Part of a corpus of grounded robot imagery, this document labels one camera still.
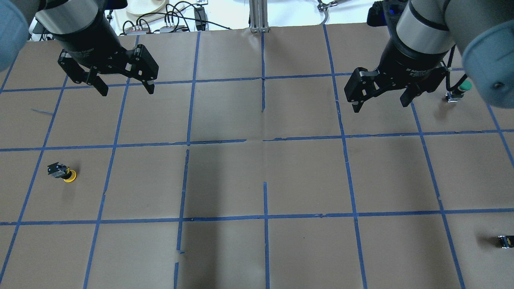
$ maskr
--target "metal post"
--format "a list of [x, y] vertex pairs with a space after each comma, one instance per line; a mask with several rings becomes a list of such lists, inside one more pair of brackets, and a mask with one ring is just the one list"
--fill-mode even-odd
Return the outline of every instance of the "metal post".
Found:
[[268, 0], [250, 0], [250, 31], [268, 32]]

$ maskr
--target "black connector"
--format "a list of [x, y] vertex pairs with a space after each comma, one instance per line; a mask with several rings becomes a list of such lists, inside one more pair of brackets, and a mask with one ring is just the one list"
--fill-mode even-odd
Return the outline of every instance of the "black connector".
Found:
[[202, 21], [195, 21], [196, 22], [196, 30], [197, 31], [205, 31], [205, 28], [207, 26], [207, 23], [204, 22], [207, 20], [207, 16], [205, 15], [205, 8], [203, 6], [195, 7], [194, 8], [194, 17], [195, 19], [202, 20]]

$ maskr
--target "grid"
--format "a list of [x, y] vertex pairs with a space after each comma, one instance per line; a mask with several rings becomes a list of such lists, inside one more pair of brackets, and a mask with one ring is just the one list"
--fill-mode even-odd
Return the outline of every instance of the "grid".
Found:
[[[323, 25], [324, 38], [326, 41], [326, 49], [328, 52], [328, 58], [331, 68], [331, 73], [329, 74], [310, 74], [310, 75], [286, 75], [286, 76], [266, 76], [265, 73], [265, 35], [261, 34], [261, 62], [262, 62], [262, 76], [261, 77], [249, 77], [249, 78], [229, 78], [229, 79], [207, 79], [200, 80], [196, 79], [197, 75], [197, 65], [198, 65], [198, 51], [200, 46], [200, 40], [202, 36], [202, 32], [199, 32], [196, 37], [196, 47], [195, 47], [195, 58], [194, 58], [194, 68], [193, 68], [193, 77], [192, 80], [188, 81], [162, 81], [155, 82], [156, 90], [159, 89], [160, 85], [164, 84], [178, 84], [178, 83], [190, 83], [191, 84], [191, 97], [190, 97], [190, 106], [189, 106], [189, 116], [188, 116], [188, 126], [187, 126], [187, 141], [185, 142], [148, 142], [148, 143], [128, 143], [128, 144], [118, 144], [118, 136], [120, 132], [120, 126], [122, 122], [123, 111], [125, 107], [125, 101], [127, 98], [127, 92], [129, 91], [129, 87], [131, 86], [140, 86], [140, 83], [130, 83], [130, 80], [127, 79], [125, 84], [110, 84], [109, 87], [124, 87], [123, 99], [121, 102], [121, 108], [119, 111], [117, 127], [114, 142], [112, 144], [102, 144], [102, 145], [87, 145], [87, 146], [47, 146], [48, 138], [59, 109], [59, 105], [63, 96], [63, 93], [67, 89], [83, 89], [88, 88], [88, 86], [66, 86], [68, 77], [65, 78], [61, 87], [41, 87], [41, 88], [18, 88], [18, 89], [4, 89], [13, 68], [13, 65], [7, 72], [5, 80], [2, 83], [2, 88], [0, 89], [0, 93], [2, 92], [29, 92], [29, 91], [60, 91], [59, 98], [55, 105], [53, 115], [48, 126], [48, 130], [46, 133], [46, 137], [44, 143], [41, 147], [29, 147], [29, 148], [4, 148], [0, 149], [0, 153], [2, 152], [14, 152], [14, 151], [39, 151], [39, 158], [37, 160], [35, 169], [32, 174], [32, 179], [30, 181], [30, 185], [23, 202], [22, 209], [19, 214], [19, 218], [16, 222], [1, 222], [0, 226], [13, 226], [14, 233], [7, 251], [7, 255], [5, 257], [5, 261], [3, 262], [2, 271], [0, 273], [0, 283], [4, 277], [4, 273], [6, 272], [6, 268], [9, 264], [9, 258], [11, 252], [13, 250], [13, 246], [16, 243], [16, 237], [18, 230], [21, 226], [26, 225], [66, 225], [66, 224], [94, 224], [94, 236], [93, 241], [91, 243], [87, 269], [85, 273], [83, 288], [87, 288], [89, 281], [89, 273], [91, 269], [91, 263], [95, 257], [95, 246], [97, 241], [97, 236], [99, 232], [99, 228], [101, 224], [121, 224], [121, 223], [177, 223], [178, 224], [178, 233], [177, 233], [177, 251], [183, 253], [181, 251], [181, 238], [182, 238], [182, 227], [184, 223], [189, 222], [215, 222], [215, 221], [235, 221], [235, 220], [263, 220], [264, 221], [264, 241], [265, 241], [265, 284], [266, 288], [272, 288], [272, 284], [270, 282], [270, 247], [269, 247], [269, 220], [272, 219], [309, 219], [309, 218], [353, 218], [354, 227], [355, 227], [355, 236], [356, 236], [356, 244], [357, 244], [357, 254], [359, 259], [359, 266], [362, 278], [362, 286], [364, 288], [368, 288], [368, 282], [366, 278], [366, 271], [364, 266], [364, 257], [363, 257], [363, 247], [361, 244], [361, 234], [359, 230], [359, 217], [364, 216], [403, 216], [403, 215], [440, 215], [443, 220], [444, 229], [446, 232], [446, 237], [448, 239], [448, 244], [450, 246], [452, 259], [454, 262], [456, 274], [458, 277], [458, 281], [460, 283], [460, 287], [464, 289], [465, 280], [461, 273], [461, 267], [459, 261], [457, 259], [456, 250], [454, 247], [452, 234], [450, 231], [450, 226], [447, 221], [447, 215], [452, 214], [470, 214], [470, 213], [503, 213], [503, 212], [514, 212], [514, 208], [487, 208], [487, 209], [452, 209], [446, 210], [443, 206], [443, 201], [441, 200], [441, 196], [439, 194], [439, 189], [437, 185], [436, 176], [434, 173], [434, 169], [432, 166], [430, 154], [427, 148], [427, 144], [425, 141], [425, 136], [435, 136], [435, 135], [467, 135], [467, 134], [498, 134], [501, 138], [504, 149], [508, 155], [508, 159], [511, 165], [514, 167], [514, 159], [505, 138], [505, 133], [513, 133], [514, 129], [502, 129], [497, 121], [497, 118], [490, 106], [487, 106], [488, 111], [490, 113], [490, 117], [494, 122], [496, 127], [495, 130], [482, 130], [482, 131], [461, 131], [461, 132], [452, 132], [452, 131], [441, 131], [441, 132], [424, 132], [421, 128], [420, 120], [418, 114], [416, 112], [416, 107], [414, 103], [411, 104], [412, 113], [415, 119], [415, 124], [417, 127], [417, 132], [407, 132], [407, 133], [384, 133], [384, 134], [346, 134], [343, 121], [341, 119], [341, 108], [339, 102], [339, 91], [336, 77], [337, 76], [349, 76], [351, 73], [336, 73], [334, 69], [334, 61], [332, 58], [332, 50], [331, 44], [329, 40], [329, 36], [327, 33], [327, 27]], [[205, 83], [205, 82], [232, 82], [232, 81], [250, 81], [250, 80], [261, 80], [262, 81], [262, 111], [266, 109], [266, 81], [272, 79], [297, 79], [297, 78], [320, 78], [320, 77], [330, 77], [333, 83], [333, 91], [335, 95], [335, 107], [338, 115], [338, 123], [339, 123], [339, 135], [326, 135], [326, 136], [300, 136], [300, 137], [277, 137], [273, 139], [263, 139], [262, 142], [280, 142], [280, 141], [297, 141], [297, 140], [320, 140], [320, 139], [340, 139], [342, 142], [343, 155], [341, 157], [344, 158], [348, 187], [350, 191], [350, 200], [351, 200], [351, 208], [352, 212], [340, 212], [340, 213], [306, 213], [306, 214], [269, 214], [268, 213], [268, 193], [267, 193], [267, 182], [263, 183], [263, 197], [264, 197], [264, 214], [255, 214], [255, 215], [235, 215], [235, 216], [219, 216], [219, 217], [198, 217], [198, 218], [185, 218], [184, 217], [184, 209], [185, 209], [185, 201], [186, 201], [186, 186], [188, 179], [188, 165], [190, 159], [190, 147], [192, 146], [201, 146], [206, 144], [214, 144], [214, 143], [242, 143], [246, 142], [246, 139], [223, 139], [223, 140], [206, 140], [206, 141], [192, 141], [191, 140], [191, 127], [192, 127], [192, 117], [193, 117], [193, 106], [194, 106], [194, 98], [195, 98], [195, 86], [197, 83]], [[425, 211], [386, 211], [386, 212], [359, 212], [356, 206], [356, 200], [354, 196], [354, 188], [352, 182], [352, 166], [350, 157], [348, 155], [347, 143], [348, 139], [352, 138], [370, 138], [370, 137], [419, 137], [421, 140], [421, 144], [423, 146], [423, 151], [425, 154], [427, 166], [430, 172], [430, 176], [432, 179], [434, 191], [436, 194], [436, 198], [438, 201], [439, 210], [425, 210]], [[129, 148], [129, 147], [160, 147], [160, 146], [187, 146], [186, 155], [185, 155], [185, 163], [184, 163], [184, 173], [183, 173], [183, 182], [182, 182], [182, 195], [181, 195], [181, 203], [180, 203], [180, 215], [178, 218], [158, 218], [158, 219], [126, 219], [126, 220], [106, 220], [102, 218], [102, 211], [105, 203], [105, 193], [109, 186], [109, 178], [111, 176], [111, 170], [113, 167], [113, 162], [115, 159], [116, 149], [117, 148]], [[29, 201], [31, 190], [36, 178], [36, 173], [41, 164], [41, 160], [43, 157], [43, 153], [45, 151], [54, 151], [54, 150], [76, 150], [76, 149], [111, 149], [112, 154], [109, 161], [107, 175], [105, 178], [104, 185], [104, 194], [102, 195], [100, 207], [98, 210], [98, 216], [95, 220], [71, 220], [71, 221], [22, 221], [25, 209], [27, 207], [27, 203]], [[174, 288], [178, 286], [178, 276], [180, 274], [180, 262], [176, 262], [174, 264]]]

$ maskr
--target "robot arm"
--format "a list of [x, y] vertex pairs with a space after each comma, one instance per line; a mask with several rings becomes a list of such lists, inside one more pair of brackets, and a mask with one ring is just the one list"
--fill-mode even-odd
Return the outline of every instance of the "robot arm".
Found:
[[73, 82], [85, 82], [106, 96], [108, 87], [98, 74], [122, 74], [141, 81], [148, 93], [154, 92], [159, 66], [144, 45], [138, 44], [132, 50], [123, 48], [104, 17], [105, 9], [124, 8], [126, 0], [16, 0], [11, 2], [11, 8], [12, 4], [18, 7], [18, 13], [13, 13], [24, 14], [29, 21], [35, 13], [61, 43], [64, 49], [58, 63]]
[[387, 25], [391, 38], [378, 67], [357, 67], [345, 86], [354, 112], [386, 91], [405, 89], [400, 97], [404, 107], [423, 92], [433, 92], [448, 73], [442, 59], [453, 45], [482, 98], [514, 107], [511, 1], [386, 0], [373, 4], [368, 24]]

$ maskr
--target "yellow ring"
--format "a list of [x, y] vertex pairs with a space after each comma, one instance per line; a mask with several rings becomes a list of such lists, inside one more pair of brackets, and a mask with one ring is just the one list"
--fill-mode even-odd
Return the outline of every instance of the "yellow ring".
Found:
[[76, 171], [70, 170], [70, 172], [71, 172], [71, 177], [69, 177], [69, 179], [63, 179], [67, 183], [71, 183], [71, 182], [73, 182], [77, 178], [77, 172]]

